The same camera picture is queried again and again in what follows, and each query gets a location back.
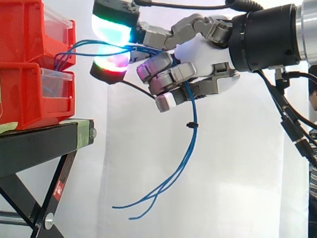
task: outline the black connector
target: black connector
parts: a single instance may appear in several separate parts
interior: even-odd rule
[[[194,129],[194,128],[198,128],[198,127],[199,127],[199,124],[194,123],[194,122],[190,122],[190,123],[187,123],[186,126],[189,127],[189,128],[191,128],[191,129]]]
[[[260,4],[252,0],[226,0],[226,4],[233,4],[230,8],[236,11],[252,12],[264,9]]]

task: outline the stacked plastic bins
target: stacked plastic bins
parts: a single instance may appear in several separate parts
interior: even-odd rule
[[[72,72],[55,55],[75,44],[75,23],[41,0],[0,0],[0,133],[58,124],[75,113]],[[75,65],[75,56],[64,69]]]

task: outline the blue cable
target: blue cable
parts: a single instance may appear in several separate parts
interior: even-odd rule
[[[190,88],[190,85],[188,82],[185,82],[185,87],[186,87],[186,90],[188,91],[188,94],[190,96],[190,99],[191,99],[191,102],[192,102],[192,105],[193,105],[193,114],[194,114],[194,123],[197,124],[198,123],[198,116],[197,116],[197,108],[196,108],[196,103],[195,103],[195,98],[194,98],[194,95],[193,95],[193,92]],[[196,140],[197,140],[197,133],[198,133],[198,129],[195,127],[193,128],[194,132],[193,132],[193,136],[192,136],[192,140],[191,140],[191,143],[187,149],[187,152],[182,160],[182,162],[180,163],[179,167],[177,168],[177,170],[167,179],[165,180],[162,184],[160,184],[158,187],[156,187],[154,190],[152,190],[148,195],[146,195],[145,197],[143,197],[141,200],[139,200],[138,202],[135,202],[133,204],[130,204],[130,205],[127,205],[127,206],[122,206],[122,207],[112,207],[114,209],[124,209],[124,208],[128,208],[128,207],[132,207],[132,206],[135,206],[135,205],[138,205],[144,201],[147,201],[151,198],[154,198],[151,205],[149,206],[149,208],[139,217],[132,217],[132,218],[129,218],[130,220],[138,220],[140,218],[142,218],[143,216],[145,216],[151,209],[152,207],[154,206],[157,198],[158,198],[158,195],[160,195],[161,193],[165,192],[166,190],[168,190],[177,180],[178,178],[181,176],[181,174],[183,173],[186,165],[188,164],[189,162],[189,159],[194,151],[194,148],[195,148],[195,144],[196,144]],[[168,183],[172,180],[172,178],[178,173],[178,175],[176,176],[176,178],[170,183],[170,185],[166,188],[164,188],[166,185],[168,185]]]
[[[130,51],[139,51],[139,52],[144,52],[144,53],[150,54],[151,56],[155,56],[155,55],[157,55],[157,54],[162,52],[161,50],[157,50],[157,49],[153,49],[153,48],[149,48],[149,47],[144,47],[144,46],[136,46],[136,45],[118,47],[118,48],[124,49],[125,51],[114,53],[114,54],[83,54],[83,53],[74,53],[74,52],[72,52],[77,47],[84,46],[84,45],[89,45],[89,44],[101,44],[101,45],[113,46],[113,45],[108,44],[108,43],[103,42],[103,41],[95,41],[95,40],[79,41],[68,52],[59,53],[59,54],[57,54],[55,56],[55,60],[54,60],[55,69],[56,70],[62,70],[71,55],[89,56],[89,57],[96,57],[96,56],[98,56],[98,57],[108,57],[108,56],[123,54],[123,53],[130,52]],[[190,96],[190,99],[191,99],[191,102],[192,102],[192,105],[193,105],[194,124],[197,124],[198,123],[198,118],[197,118],[197,109],[196,109],[196,104],[195,104],[195,98],[194,98],[193,92],[191,91],[190,84],[188,82],[185,82],[184,85],[186,87],[186,90],[187,90],[187,92],[188,92],[188,94]],[[155,202],[156,202],[156,200],[158,198],[158,195],[162,194],[163,192],[167,191],[171,186],[173,186],[173,184],[178,180],[178,178],[183,173],[183,171],[184,171],[186,165],[188,164],[189,159],[191,158],[192,153],[194,151],[196,140],[197,140],[197,133],[198,133],[198,129],[196,127],[194,127],[193,128],[192,140],[191,140],[190,145],[189,145],[189,147],[188,147],[188,149],[187,149],[187,151],[185,153],[185,156],[184,156],[183,160],[181,161],[180,165],[178,166],[177,170],[169,178],[167,178],[163,183],[161,183],[158,187],[156,187],[154,190],[152,190],[149,194],[147,194],[145,197],[140,199],[138,202],[135,202],[135,203],[127,205],[127,206],[122,206],[122,207],[115,207],[114,206],[113,208],[114,209],[124,209],[124,208],[128,208],[128,207],[132,207],[132,206],[138,205],[138,204],[140,204],[140,203],[142,203],[144,201],[147,201],[147,200],[153,198],[153,201],[152,201],[151,205],[149,206],[149,208],[141,216],[132,217],[132,218],[129,218],[129,219],[130,220],[138,220],[138,219],[142,218],[143,216],[145,216],[152,209],[152,207],[154,206],[154,204],[155,204]]]
[[[107,42],[97,41],[97,40],[82,40],[82,41],[79,41],[72,48],[70,48],[69,51],[67,51],[65,53],[59,53],[59,54],[57,54],[55,56],[55,59],[54,59],[54,67],[55,67],[55,69],[57,71],[62,70],[64,68],[65,64],[67,63],[67,61],[69,60],[71,55],[89,56],[89,57],[95,57],[95,56],[107,57],[107,56],[123,54],[123,53],[130,52],[130,51],[139,51],[139,52],[148,53],[151,56],[154,56],[154,55],[157,55],[157,54],[162,52],[161,50],[157,50],[157,49],[153,49],[153,48],[149,48],[149,47],[144,47],[144,46],[136,46],[136,45],[128,45],[128,46],[124,46],[124,47],[115,46],[117,48],[121,48],[121,49],[124,49],[126,51],[113,53],[113,54],[101,54],[101,55],[99,55],[99,54],[82,54],[82,53],[74,53],[74,52],[72,52],[74,49],[76,49],[76,48],[78,48],[80,46],[91,45],[91,44],[115,46],[115,45],[109,44]]]

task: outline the metal frame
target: metal frame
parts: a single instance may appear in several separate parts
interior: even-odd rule
[[[87,140],[90,145],[96,137],[94,122],[81,121],[89,125],[85,129],[90,132]],[[0,135],[0,194],[16,211],[0,211],[0,224],[28,226],[33,230],[31,238],[64,237],[54,225],[54,215],[79,149],[82,129],[79,122],[72,120],[63,125]],[[60,156],[40,206],[16,173]]]

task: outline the green tape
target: green tape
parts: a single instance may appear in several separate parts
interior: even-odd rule
[[[60,124],[77,123],[77,149],[83,148],[89,144],[89,120],[71,119],[60,122]]]
[[[18,127],[17,122],[10,122],[6,124],[0,125],[0,134],[9,131],[9,130],[15,130]]]

